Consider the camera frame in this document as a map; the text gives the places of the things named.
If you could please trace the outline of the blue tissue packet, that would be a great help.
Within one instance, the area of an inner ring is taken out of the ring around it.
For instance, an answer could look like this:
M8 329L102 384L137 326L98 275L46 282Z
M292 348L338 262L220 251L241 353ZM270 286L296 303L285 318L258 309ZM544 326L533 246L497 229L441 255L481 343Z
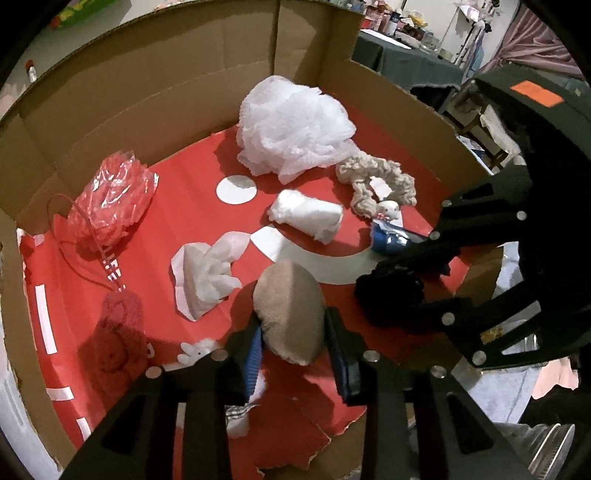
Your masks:
M370 229L370 248L383 256L423 243L426 236L383 220L374 220Z

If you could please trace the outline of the black scrunchie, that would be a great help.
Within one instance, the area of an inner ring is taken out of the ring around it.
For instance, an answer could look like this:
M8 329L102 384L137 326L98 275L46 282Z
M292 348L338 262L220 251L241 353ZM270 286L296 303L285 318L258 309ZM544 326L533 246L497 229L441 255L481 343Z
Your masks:
M370 325L400 328L412 335L441 332L434 304L426 300L422 278L412 269L383 261L356 280L356 303Z

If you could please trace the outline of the white plush with plaid bow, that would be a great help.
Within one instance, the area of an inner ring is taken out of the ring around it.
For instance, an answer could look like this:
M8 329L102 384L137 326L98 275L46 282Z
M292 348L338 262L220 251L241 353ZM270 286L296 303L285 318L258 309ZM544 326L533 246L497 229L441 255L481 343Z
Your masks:
M226 371L225 365L228 364L229 358L220 362L213 360L212 355L221 352L221 346L211 338L205 338L194 344L181 342L180 349L181 353L177 355L177 361L183 367L193 366L200 360L209 358L219 372L224 373ZM249 401L243 405L226 405L224 407L226 433L230 439L243 438L249 433L249 413L259 407L260 400L265 392L266 378L264 378L263 372L259 371Z

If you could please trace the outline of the beige round powder puff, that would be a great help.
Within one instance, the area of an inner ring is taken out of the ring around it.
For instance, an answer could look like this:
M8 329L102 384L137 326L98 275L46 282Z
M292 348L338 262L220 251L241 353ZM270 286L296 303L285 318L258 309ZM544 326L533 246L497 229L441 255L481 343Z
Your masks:
M263 271L254 287L253 311L271 352L295 365L315 362L324 347L325 297L300 264L280 261Z

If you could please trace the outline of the white tissue wad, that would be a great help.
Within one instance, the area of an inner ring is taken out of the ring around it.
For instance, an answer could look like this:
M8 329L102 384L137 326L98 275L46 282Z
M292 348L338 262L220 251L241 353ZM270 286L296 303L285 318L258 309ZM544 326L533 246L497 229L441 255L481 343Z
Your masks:
M196 242L180 247L170 262L174 277L177 310L196 322L224 299L242 288L242 281L231 273L231 264L242 257L250 235L229 231L214 244Z

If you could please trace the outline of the glass jar of tea leaves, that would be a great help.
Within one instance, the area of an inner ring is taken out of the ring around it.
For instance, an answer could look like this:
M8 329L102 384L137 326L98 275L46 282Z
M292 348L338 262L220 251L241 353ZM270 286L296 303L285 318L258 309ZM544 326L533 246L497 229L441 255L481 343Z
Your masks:
M534 479L556 479L563 468L573 444L576 427L573 424L496 423L495 426L509 442Z

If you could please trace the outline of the beige scrunchie with charm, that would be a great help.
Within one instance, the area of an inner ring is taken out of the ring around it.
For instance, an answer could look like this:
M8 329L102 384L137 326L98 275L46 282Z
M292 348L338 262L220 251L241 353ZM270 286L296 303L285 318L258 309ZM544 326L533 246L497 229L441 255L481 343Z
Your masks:
M394 201L401 206L417 205L415 178L404 173L394 160L360 151L335 166L339 182L353 188L349 207L356 216L373 219L379 204Z

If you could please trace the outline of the red fuzzy scrunchie with tag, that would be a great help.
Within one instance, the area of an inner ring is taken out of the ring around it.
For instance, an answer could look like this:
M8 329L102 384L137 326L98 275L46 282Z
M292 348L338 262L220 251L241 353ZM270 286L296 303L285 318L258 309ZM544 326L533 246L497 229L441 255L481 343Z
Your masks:
M110 409L148 366L140 298L128 289L109 292L99 319L78 356L89 384Z

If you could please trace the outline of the white folded sock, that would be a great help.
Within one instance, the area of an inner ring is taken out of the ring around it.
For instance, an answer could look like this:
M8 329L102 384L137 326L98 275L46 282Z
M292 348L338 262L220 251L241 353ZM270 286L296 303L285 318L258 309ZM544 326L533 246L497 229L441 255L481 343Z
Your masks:
M337 203L304 195L297 190L283 190L267 210L271 222L287 224L315 241L328 245L334 240L344 217Z

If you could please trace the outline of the pink curtain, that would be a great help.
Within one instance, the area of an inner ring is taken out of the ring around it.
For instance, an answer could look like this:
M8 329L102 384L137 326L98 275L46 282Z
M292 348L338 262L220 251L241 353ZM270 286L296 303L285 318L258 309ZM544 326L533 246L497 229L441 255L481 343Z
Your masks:
M501 44L480 73L513 63L584 80L563 42L522 2Z

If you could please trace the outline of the green tablecloth side table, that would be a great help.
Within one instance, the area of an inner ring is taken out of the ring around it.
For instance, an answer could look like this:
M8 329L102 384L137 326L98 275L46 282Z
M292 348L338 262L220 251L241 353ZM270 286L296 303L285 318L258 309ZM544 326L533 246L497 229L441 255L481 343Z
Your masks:
M359 32L352 60L405 90L462 85L463 72L456 65L370 30Z

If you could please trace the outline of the white mesh bath pouf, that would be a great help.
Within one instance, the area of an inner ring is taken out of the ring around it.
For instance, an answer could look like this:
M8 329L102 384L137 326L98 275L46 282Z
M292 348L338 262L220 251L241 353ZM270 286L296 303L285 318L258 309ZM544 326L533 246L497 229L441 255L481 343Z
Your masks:
M273 75L256 84L239 107L238 162L253 176L274 174L287 185L305 171L358 154L355 134L337 99Z

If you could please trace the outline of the cardboard box red inside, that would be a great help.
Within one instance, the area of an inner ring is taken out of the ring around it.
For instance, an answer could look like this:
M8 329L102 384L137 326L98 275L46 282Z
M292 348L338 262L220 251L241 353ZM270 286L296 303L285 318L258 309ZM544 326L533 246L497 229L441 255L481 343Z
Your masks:
M236 159L238 110L259 81L280 75L335 97L356 125L356 144L393 159L415 177L406 227L428 233L449 194L484 170L455 129L373 70L353 62L356 13L317 1L197 1L130 21L43 74L1 122L3 256L1 427L28 473L58 478L106 409L78 356L112 285L100 261L79 252L66 216L102 160L132 151L159 175L157 191L115 257L123 283L141 299L148 365L170 364L181 342L224 342L245 327L252 289L270 253L300 255L321 273L329 304L367 344L411 368L454 366L441 334L408 335L370 326L353 287L374 268L367 224L346 214L335 241L319 245L290 227L270 227L280 192L273 175L256 197L230 206L216 196ZM186 243L214 244L249 233L231 264L242 281L198 321L176 308L170 262Z

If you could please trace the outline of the red plastic mesh bag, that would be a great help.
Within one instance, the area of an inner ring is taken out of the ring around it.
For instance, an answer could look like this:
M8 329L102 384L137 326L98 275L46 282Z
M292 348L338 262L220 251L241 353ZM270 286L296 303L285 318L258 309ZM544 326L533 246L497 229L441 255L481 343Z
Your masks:
M132 151L107 156L75 199L67 217L69 232L88 251L114 247L142 219L158 183L159 175Z

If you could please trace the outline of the green tote bag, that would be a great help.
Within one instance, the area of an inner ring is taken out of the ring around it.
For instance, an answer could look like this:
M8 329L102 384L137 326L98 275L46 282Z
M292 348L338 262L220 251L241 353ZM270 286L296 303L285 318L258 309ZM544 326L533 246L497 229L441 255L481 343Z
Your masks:
M50 28L52 30L57 30L76 25L88 17L100 12L107 6L110 6L114 2L115 0L71 1L52 19Z

